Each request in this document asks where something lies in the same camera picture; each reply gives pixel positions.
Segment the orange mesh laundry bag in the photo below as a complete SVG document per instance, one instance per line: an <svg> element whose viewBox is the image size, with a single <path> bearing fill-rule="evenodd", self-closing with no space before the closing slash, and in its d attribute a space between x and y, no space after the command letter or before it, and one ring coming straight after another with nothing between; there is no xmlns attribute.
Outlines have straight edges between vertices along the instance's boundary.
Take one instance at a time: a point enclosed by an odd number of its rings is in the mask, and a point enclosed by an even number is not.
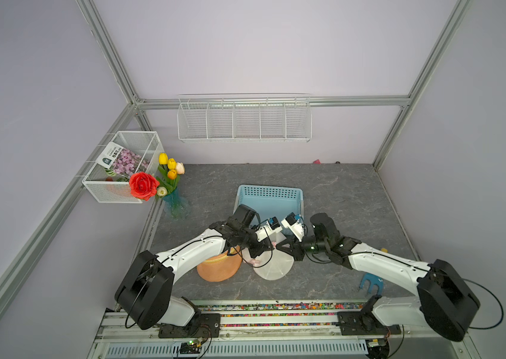
<svg viewBox="0 0 506 359"><path fill-rule="evenodd" d="M199 276L211 283L226 281L233 277L242 264L240 247L232 248L223 254L211 257L197 266Z"/></svg>

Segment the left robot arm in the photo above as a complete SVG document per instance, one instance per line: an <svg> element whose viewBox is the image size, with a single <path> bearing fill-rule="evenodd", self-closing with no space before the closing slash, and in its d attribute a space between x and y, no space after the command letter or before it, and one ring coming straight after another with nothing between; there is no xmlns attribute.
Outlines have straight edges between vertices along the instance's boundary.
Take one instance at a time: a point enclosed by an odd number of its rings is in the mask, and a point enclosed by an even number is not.
<svg viewBox="0 0 506 359"><path fill-rule="evenodd" d="M176 281L199 264L232 249L248 248L251 257L273 249L269 232L279 228L276 218L251 224L258 213L240 205L225 221L211 224L202 234L168 251L154 254L142 251L133 260L121 281L115 300L142 330L170 325L192 336L208 325L190 300L172 295Z"/></svg>

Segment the white mesh laundry bag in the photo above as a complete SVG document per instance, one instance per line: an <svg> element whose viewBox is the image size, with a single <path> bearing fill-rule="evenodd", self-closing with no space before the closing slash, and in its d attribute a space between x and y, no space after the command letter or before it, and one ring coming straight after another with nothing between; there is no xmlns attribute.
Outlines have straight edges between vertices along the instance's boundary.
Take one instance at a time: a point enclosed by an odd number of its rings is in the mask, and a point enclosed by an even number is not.
<svg viewBox="0 0 506 359"><path fill-rule="evenodd" d="M267 281L276 281L283 278L293 267L294 259L289 254L283 251L278 251L276 245L283 242L287 237L282 232L273 232L267 230L269 237L266 236L265 230L258 230L256 232L259 238L269 238L273 251L265 251L261 255L252 258L249 249L243 249L241 254L243 260L253 266L257 275Z"/></svg>

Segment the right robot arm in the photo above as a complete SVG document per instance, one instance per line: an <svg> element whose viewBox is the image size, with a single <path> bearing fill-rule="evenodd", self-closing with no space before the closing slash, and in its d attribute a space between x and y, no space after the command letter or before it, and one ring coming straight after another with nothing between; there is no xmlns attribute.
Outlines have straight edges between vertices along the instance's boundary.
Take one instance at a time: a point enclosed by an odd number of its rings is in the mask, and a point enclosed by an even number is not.
<svg viewBox="0 0 506 359"><path fill-rule="evenodd" d="M409 260L375 249L341 235L334 220L324 212L311 217L311 226L313 232L308 235L302 218L289 214L278 225L285 238L276 248L296 261L324 254L327 264L375 275L409 292L408 297L396 299L372 296L352 320L364 332L395 325L420 326L447 340L461 342L473 329L480 300L470 289L471 282L450 263Z"/></svg>

